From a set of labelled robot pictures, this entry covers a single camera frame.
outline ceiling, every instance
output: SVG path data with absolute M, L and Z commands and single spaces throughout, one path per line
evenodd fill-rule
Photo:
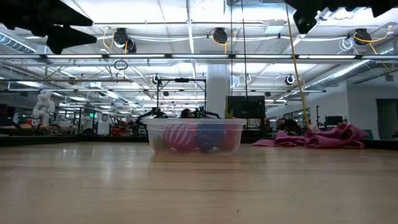
M 139 54 L 291 54 L 289 27 L 285 11 L 264 7 L 262 9 L 247 8 L 244 10 L 245 27 L 242 25 L 242 14 L 240 11 L 233 11 L 233 16 L 226 11 L 224 13 L 223 0 L 190 0 L 189 17 L 192 22 L 193 45 L 190 45 L 189 30 L 187 23 L 187 3 L 186 1 L 173 0 L 64 0 L 74 10 L 86 15 L 94 21 L 93 27 L 76 27 L 77 29 L 98 37 L 98 41 L 91 45 L 72 47 L 63 51 L 63 54 L 121 54 L 123 49 L 116 46 L 110 49 L 104 46 L 111 45 L 112 33 L 118 27 L 126 27 L 127 33 L 132 37 L 137 46 Z M 307 34 L 299 35 L 299 32 L 292 20 L 292 36 L 294 38 L 294 50 L 296 54 L 354 54 L 353 49 L 342 50 L 342 41 L 348 34 L 353 35 L 355 29 L 366 28 L 373 39 L 380 39 L 386 35 L 386 24 L 391 24 L 390 34 L 374 46 L 380 45 L 395 38 L 398 32 L 398 24 L 395 23 L 398 17 L 398 9 L 394 8 L 385 14 L 373 18 L 371 9 L 359 9 L 355 14 L 350 14 L 344 9 L 340 9 L 333 16 L 318 24 Z M 215 27 L 224 27 L 229 35 L 232 44 L 227 48 L 214 43 L 213 39 L 207 37 Z M 0 25 L 0 32 L 7 32 L 13 38 L 25 43 L 30 47 L 39 49 L 45 45 L 46 38 L 36 38 L 28 30 L 16 29 L 14 31 L 5 30 Z M 371 50 L 369 45 L 354 45 L 359 54 L 368 54 Z M 19 54 L 13 49 L 0 45 L 1 54 Z M 44 76 L 45 67 L 24 65 L 23 60 L 13 60 L 15 65 L 23 66 L 37 75 Z M 151 86 L 152 77 L 159 74 L 163 78 L 188 77 L 206 78 L 208 62 L 205 61 L 184 61 L 174 65 L 166 65 L 166 60 L 158 60 L 164 66 L 147 66 L 146 60 L 136 60 L 141 64 L 135 68 L 129 67 L 122 73 L 125 78 L 133 80 L 136 84 L 103 82 L 102 87 L 107 89 L 134 89 L 134 88 L 153 88 Z M 239 77 L 240 85 L 238 88 L 245 87 L 245 64 L 232 62 L 233 75 Z M 339 66 L 338 63 L 300 63 L 297 70 L 303 82 L 310 82 L 328 70 Z M 106 66 L 86 66 L 86 67 L 62 67 L 49 66 L 47 73 L 53 73 L 52 78 L 114 78 L 117 70 Z M 248 87 L 253 89 L 289 89 L 284 83 L 284 78 L 289 74 L 294 74 L 292 63 L 252 63 L 246 64 L 248 74 Z M 84 88 L 78 85 L 68 85 L 60 83 L 65 88 Z M 167 88 L 199 88 L 195 83 L 170 83 Z M 118 93 L 123 98 L 130 101 L 150 100 L 148 94 L 144 93 Z M 192 93 L 170 93 L 169 98 L 200 98 L 203 92 Z

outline overhead rail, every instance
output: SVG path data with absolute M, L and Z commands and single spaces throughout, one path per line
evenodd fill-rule
M 0 54 L 0 59 L 244 59 L 241 54 Z M 292 60 L 293 55 L 247 54 L 247 60 Z M 297 60 L 398 60 L 398 55 L 296 55 Z

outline wooden floor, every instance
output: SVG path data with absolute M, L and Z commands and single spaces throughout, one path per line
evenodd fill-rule
M 0 148 L 0 223 L 398 223 L 398 152 Z

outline white ceiling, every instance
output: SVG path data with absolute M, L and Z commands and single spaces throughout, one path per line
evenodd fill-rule
M 187 9 L 185 1 L 175 0 L 146 0 L 146 1 L 132 1 L 132 0 L 64 0 L 70 7 L 74 8 L 78 12 L 87 15 L 96 24 L 100 23 L 145 23 L 145 22 L 158 22 L 158 23 L 169 23 L 178 22 L 186 23 Z M 230 22 L 231 18 L 229 14 L 223 14 L 223 0 L 190 0 L 190 16 L 192 22 Z M 233 25 L 232 30 L 236 33 L 238 40 L 243 40 L 243 33 L 246 34 L 245 38 L 261 38 L 269 36 L 265 34 L 266 28 L 264 26 L 252 26 L 252 22 L 265 22 L 268 19 L 283 19 L 286 21 L 286 15 L 284 11 L 270 11 L 264 9 L 263 11 L 249 11 L 245 13 L 246 27 L 243 30 L 241 25 Z M 385 24 L 389 22 L 396 22 L 398 17 L 398 9 L 391 9 L 387 13 L 373 18 L 370 9 L 364 9 L 357 12 L 352 18 L 341 19 L 335 15 L 335 19 L 328 19 L 327 21 L 319 22 L 311 32 L 307 34 L 303 39 L 328 39 L 335 37 L 343 37 L 347 34 L 353 34 L 356 28 L 367 28 L 368 32 L 372 35 L 373 39 L 384 37 L 386 34 Z M 239 13 L 233 14 L 234 22 L 241 22 L 241 15 Z M 212 38 L 206 38 L 206 33 L 211 33 L 215 27 L 220 25 L 214 24 L 194 24 L 192 25 L 192 34 L 195 38 L 193 41 L 194 52 L 196 54 L 223 54 L 224 46 L 216 45 Z M 108 30 L 107 35 L 111 35 L 118 26 L 111 26 Z M 128 33 L 131 36 L 139 37 L 152 37 L 152 38 L 188 38 L 188 26 L 186 24 L 180 25 L 145 25 L 145 24 L 134 24 L 125 25 L 128 28 Z M 224 25 L 227 34 L 231 37 L 231 26 Z M 98 37 L 104 36 L 105 28 L 101 25 L 94 25 L 93 27 L 77 27 L 91 35 Z M 385 44 L 397 34 L 398 25 L 391 29 L 392 34 L 385 40 L 375 43 L 377 47 Z M 9 31 L 13 33 L 19 40 L 24 41 L 27 45 L 37 46 L 37 44 L 45 44 L 46 39 L 26 39 L 32 37 L 32 34 L 27 30 L 16 29 L 15 31 Z M 298 30 L 296 26 L 292 26 L 293 36 L 298 36 Z M 280 31 L 282 36 L 289 36 L 289 29 L 287 24 Z M 111 39 L 105 40 L 108 45 L 111 45 Z M 137 45 L 137 53 L 140 54 L 153 54 L 153 53 L 184 53 L 190 54 L 191 48 L 189 40 L 182 40 L 178 42 L 153 42 L 146 40 L 134 40 Z M 332 41 L 300 41 L 295 46 L 296 54 L 337 54 L 341 52 L 339 48 L 340 40 Z M 244 48 L 246 47 L 247 54 L 291 54 L 289 48 L 290 41 L 288 39 L 270 39 L 270 40 L 258 40 L 258 41 L 247 41 L 246 46 L 243 41 L 235 41 L 231 45 L 228 45 L 227 51 L 229 54 L 243 54 L 245 53 Z M 370 46 L 358 46 L 355 45 L 359 53 L 369 52 Z M 72 47 L 64 50 L 64 54 L 104 54 L 105 49 L 103 40 L 98 40 L 96 44 L 84 45 L 78 47 Z M 122 49 L 113 47 L 106 49 L 111 54 L 124 53 Z M 17 52 L 0 45 L 0 53 L 3 54 L 16 54 Z M 333 64 L 298 64 L 298 72 L 302 76 L 304 82 L 309 82 L 327 70 L 338 66 Z M 28 69 L 37 73 L 44 74 L 44 68 L 27 67 Z M 63 71 L 74 76 L 90 77 L 100 72 L 104 67 L 68 67 Z M 174 66 L 138 66 L 137 69 L 146 76 L 146 79 L 150 82 L 151 75 L 158 73 L 164 77 L 192 77 L 192 64 L 191 63 L 178 63 Z M 286 88 L 284 85 L 284 77 L 288 74 L 294 73 L 293 64 L 280 64 L 275 63 L 268 65 L 266 63 L 248 63 L 247 72 L 252 76 L 252 82 L 249 86 L 251 88 Z M 198 78 L 203 77 L 202 73 L 206 73 L 206 63 L 198 62 L 195 65 L 196 76 Z M 234 75 L 241 74 L 241 86 L 244 87 L 244 64 L 234 63 L 233 65 Z M 113 75 L 117 72 L 115 69 L 112 70 Z M 147 86 L 147 84 L 141 79 L 136 78 L 138 74 L 132 70 L 127 69 L 124 74 L 133 79 L 140 85 Z M 110 74 L 107 71 L 100 73 L 96 78 L 109 78 Z M 67 77 L 64 73 L 56 73 L 54 77 Z M 194 88 L 193 83 L 189 84 L 170 84 L 173 88 L 186 87 Z M 131 88 L 132 85 L 125 83 L 108 83 L 108 88 Z M 121 93 L 127 98 L 131 95 L 134 96 L 146 96 L 141 94 L 132 93 Z M 172 96 L 177 97 L 181 94 L 173 94 Z

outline wall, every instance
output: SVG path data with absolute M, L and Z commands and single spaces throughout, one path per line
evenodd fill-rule
M 374 138 L 379 139 L 376 99 L 398 99 L 398 88 L 349 85 L 347 91 L 349 121 L 361 129 L 372 130 Z
M 325 116 L 343 116 L 348 118 L 348 100 L 346 82 L 341 82 L 337 87 L 326 88 L 326 93 L 310 93 L 305 97 L 307 108 L 311 109 L 311 122 L 316 123 L 317 106 L 319 106 L 319 122 L 325 121 Z M 288 102 L 288 106 L 278 106 L 267 111 L 268 118 L 273 116 L 282 117 L 285 113 L 302 110 L 301 101 Z

